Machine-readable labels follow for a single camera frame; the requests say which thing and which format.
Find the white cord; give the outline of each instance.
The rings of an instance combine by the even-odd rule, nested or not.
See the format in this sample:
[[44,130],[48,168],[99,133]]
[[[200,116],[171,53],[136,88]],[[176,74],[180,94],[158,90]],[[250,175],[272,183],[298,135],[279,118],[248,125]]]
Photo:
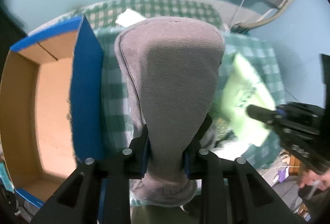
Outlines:
[[277,166],[277,167],[273,167],[273,168],[269,169],[268,171],[265,172],[265,174],[267,174],[269,171],[272,171],[273,169],[281,168],[281,167],[300,167],[300,166],[287,166],[287,165]]
[[293,0],[284,0],[279,6],[279,10],[272,15],[270,18],[266,18],[266,19],[262,19],[260,21],[254,22],[254,23],[238,23],[238,24],[234,24],[237,25],[240,28],[243,29],[255,29],[257,27],[266,25],[272,21],[274,21],[275,19],[277,19],[280,15],[282,15],[284,13],[284,11],[287,9],[287,7],[293,2]]
[[307,195],[306,197],[306,200],[311,200],[311,198],[313,197],[314,193],[316,192],[317,190],[317,186],[321,183],[321,180],[315,180],[312,184],[312,188],[311,188],[311,191],[310,193]]
[[231,28],[235,25],[234,21],[235,21],[235,19],[236,19],[236,16],[237,16],[238,12],[240,11],[240,8],[243,6],[244,1],[245,1],[245,0],[242,0],[242,2],[240,3],[240,6],[237,8],[237,10],[236,10],[236,12],[235,12],[235,14],[234,14],[234,16],[233,16],[231,22],[230,22],[229,30],[231,30]]
[[266,16],[268,16],[273,10],[275,10],[275,8],[271,8],[271,9],[269,9],[265,14],[263,14],[263,15],[257,20],[257,22],[263,20],[263,19],[264,19]]

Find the fleece pad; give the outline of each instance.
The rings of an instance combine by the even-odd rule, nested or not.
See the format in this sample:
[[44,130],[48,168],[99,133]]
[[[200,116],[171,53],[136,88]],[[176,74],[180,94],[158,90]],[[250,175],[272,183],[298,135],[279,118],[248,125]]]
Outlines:
[[182,154],[211,106],[223,39],[208,23],[159,17],[121,33],[115,53],[128,87],[134,136],[146,123],[151,145],[147,174],[131,191],[152,204],[182,205],[196,191],[183,172]]

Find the hand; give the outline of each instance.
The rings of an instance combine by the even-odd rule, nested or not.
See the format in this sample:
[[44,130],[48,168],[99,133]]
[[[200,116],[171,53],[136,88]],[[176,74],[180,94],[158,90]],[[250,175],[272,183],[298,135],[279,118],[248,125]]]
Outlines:
[[305,185],[313,185],[313,182],[316,180],[320,180],[321,182],[318,184],[317,188],[324,191],[330,187],[330,170],[328,170],[323,175],[318,175],[314,173],[312,170],[304,171],[303,176],[301,178],[301,182],[299,184],[299,188],[303,188]]

